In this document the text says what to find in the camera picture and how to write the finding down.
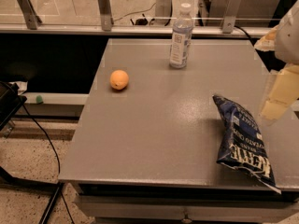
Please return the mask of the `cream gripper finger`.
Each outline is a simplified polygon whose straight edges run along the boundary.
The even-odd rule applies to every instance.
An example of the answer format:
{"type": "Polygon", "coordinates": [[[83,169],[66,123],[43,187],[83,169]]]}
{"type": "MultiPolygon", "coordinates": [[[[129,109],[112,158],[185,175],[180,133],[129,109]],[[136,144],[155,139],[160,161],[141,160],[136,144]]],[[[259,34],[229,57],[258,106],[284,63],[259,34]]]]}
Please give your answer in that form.
{"type": "Polygon", "coordinates": [[[266,83],[260,116],[278,120],[299,98],[299,65],[287,63],[279,72],[271,72],[266,83]]]}

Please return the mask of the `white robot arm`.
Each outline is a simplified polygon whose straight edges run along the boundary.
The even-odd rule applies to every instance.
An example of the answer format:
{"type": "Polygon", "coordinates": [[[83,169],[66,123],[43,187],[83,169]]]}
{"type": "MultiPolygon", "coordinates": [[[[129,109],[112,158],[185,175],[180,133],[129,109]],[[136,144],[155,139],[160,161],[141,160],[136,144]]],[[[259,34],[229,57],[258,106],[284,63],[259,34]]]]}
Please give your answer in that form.
{"type": "Polygon", "coordinates": [[[254,48],[273,51],[285,63],[279,72],[271,75],[260,111],[263,119],[274,122],[299,98],[299,0],[254,48]]]}

